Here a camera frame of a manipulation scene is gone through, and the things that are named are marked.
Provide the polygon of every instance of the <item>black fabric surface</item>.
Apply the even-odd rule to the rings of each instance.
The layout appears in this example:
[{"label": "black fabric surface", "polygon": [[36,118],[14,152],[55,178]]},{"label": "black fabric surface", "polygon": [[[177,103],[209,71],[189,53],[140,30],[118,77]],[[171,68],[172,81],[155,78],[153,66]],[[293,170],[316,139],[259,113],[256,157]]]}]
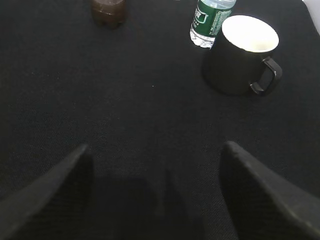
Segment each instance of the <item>black fabric surface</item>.
[{"label": "black fabric surface", "polygon": [[237,1],[233,14],[266,21],[280,38],[283,78],[265,98],[204,83],[206,49],[189,37],[195,7],[127,0],[127,22],[110,31],[93,24],[88,0],[0,1],[0,197],[87,143],[96,239],[112,239],[107,215],[119,231],[156,216],[180,233],[195,221],[198,238],[237,239],[218,181],[226,140],[320,197],[320,37],[304,3]]}]

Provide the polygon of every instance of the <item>water bottle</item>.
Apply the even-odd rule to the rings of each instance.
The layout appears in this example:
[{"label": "water bottle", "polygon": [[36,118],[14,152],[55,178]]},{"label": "water bottle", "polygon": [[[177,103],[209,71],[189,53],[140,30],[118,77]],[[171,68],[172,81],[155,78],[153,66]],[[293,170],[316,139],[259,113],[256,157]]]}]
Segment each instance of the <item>water bottle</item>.
[{"label": "water bottle", "polygon": [[198,0],[190,37],[195,45],[211,48],[222,23],[231,14],[237,0]]}]

